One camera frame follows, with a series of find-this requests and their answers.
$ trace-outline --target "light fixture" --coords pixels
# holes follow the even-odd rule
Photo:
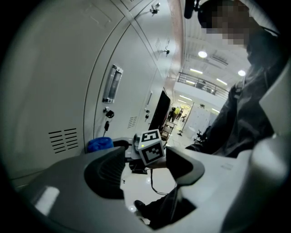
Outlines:
[[[200,52],[198,53],[198,56],[199,56],[199,57],[202,57],[202,58],[206,58],[206,57],[207,57],[207,53],[204,52],[204,51],[200,51]]]
[[[246,75],[246,73],[245,73],[244,71],[238,71],[238,74],[239,74],[240,76],[245,76],[245,75]]]
[[[227,83],[226,82],[224,82],[224,81],[222,81],[222,80],[220,80],[220,79],[216,79],[217,81],[219,81],[219,82],[222,82],[224,85],[227,85]]]
[[[220,113],[220,111],[218,111],[218,110],[216,110],[216,109],[214,109],[214,108],[212,108],[212,110],[213,110],[213,111],[216,111],[216,112],[218,112],[218,113]]]
[[[178,100],[178,101],[181,101],[181,102],[183,102],[183,103],[185,103],[185,104],[187,103],[187,102],[185,102],[185,101],[182,101],[182,100]]]
[[[187,100],[192,100],[192,99],[190,99],[190,98],[188,98],[188,97],[185,97],[185,96],[181,96],[181,95],[180,95],[180,97],[185,98],[185,99],[187,99]]]
[[[186,82],[191,83],[191,84],[195,84],[195,82],[191,82],[191,81],[188,81],[188,80],[186,80]]]
[[[129,209],[130,212],[133,212],[133,213],[136,211],[136,207],[135,206],[129,206],[128,209]]]
[[[198,71],[198,70],[194,70],[194,69],[190,69],[190,70],[193,71],[193,72],[199,73],[199,74],[203,74],[203,72]]]
[[[147,177],[147,178],[146,178],[146,183],[147,183],[147,184],[150,184],[150,183],[151,183],[151,178],[150,178],[150,177]]]

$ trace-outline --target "white wall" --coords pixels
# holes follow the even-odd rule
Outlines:
[[[176,50],[168,1],[160,0],[156,15],[152,0],[93,2],[40,4],[7,53],[0,152],[14,181],[83,154],[103,135],[106,106],[115,113],[106,136],[133,137],[149,127]],[[124,72],[115,103],[105,104],[113,64]]]
[[[185,130],[183,130],[186,133],[186,136],[193,139],[196,138],[196,134],[199,132],[199,130],[203,133],[205,129],[209,126],[210,118],[210,111],[194,104],[189,118],[185,124]]]
[[[181,82],[175,83],[174,91],[183,92],[186,96],[200,99],[201,103],[206,102],[209,106],[217,110],[220,110],[226,102],[226,100],[221,99],[220,97]]]

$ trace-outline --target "white door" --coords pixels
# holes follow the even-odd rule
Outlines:
[[[152,14],[149,10],[152,4],[160,2],[159,11],[157,14]],[[135,17],[135,20],[144,32],[148,42],[154,52],[155,58],[159,60],[165,50],[167,39],[171,34],[171,13],[167,0],[151,2],[144,8],[140,14]]]
[[[156,111],[156,106],[159,102],[163,90],[164,83],[165,80],[162,79],[161,74],[157,69],[150,90],[148,91],[148,95],[144,103],[144,108],[142,108],[140,112],[139,121],[136,127],[137,132],[142,132],[149,129],[151,120]]]
[[[102,97],[112,65],[120,67],[123,74],[115,102],[109,104],[103,103]],[[155,70],[156,66],[146,46],[135,29],[129,26],[115,48],[104,75],[95,115],[94,137],[103,136],[105,124],[103,109],[106,106],[115,113],[115,116],[105,136],[111,138],[134,136]]]

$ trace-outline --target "floor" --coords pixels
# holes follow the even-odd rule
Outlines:
[[[173,129],[173,131],[170,135],[170,138],[168,139],[167,146],[185,148],[185,147],[193,144],[194,141],[187,138],[184,133],[182,133],[182,136],[178,135],[178,133],[180,133],[179,130],[181,130],[183,128],[182,120],[179,120],[179,121],[174,120],[174,123],[176,124],[176,126]]]
[[[185,148],[186,146],[193,144],[193,141],[186,136],[179,136],[179,130],[182,128],[182,121],[174,121],[176,127],[173,129],[172,134],[167,142],[167,146],[170,147],[181,147]],[[122,173],[121,189],[124,191],[125,195],[125,205],[131,212],[135,212],[136,208],[133,204],[135,200],[140,200],[145,204],[149,204],[152,201],[156,201],[163,197],[155,193],[151,188],[151,172],[147,171],[147,175],[141,174],[132,174],[128,164],[126,164],[125,169]],[[170,171],[166,168],[155,169],[153,170],[153,187],[164,193],[169,193],[176,183],[173,179]]]

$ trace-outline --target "black panel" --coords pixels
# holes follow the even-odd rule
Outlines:
[[[87,166],[84,172],[86,183],[103,198],[123,199],[120,181],[124,167],[125,148],[120,147]]]
[[[149,130],[162,128],[162,125],[164,124],[168,115],[170,103],[170,98],[164,91],[162,91],[153,119],[151,120]]]

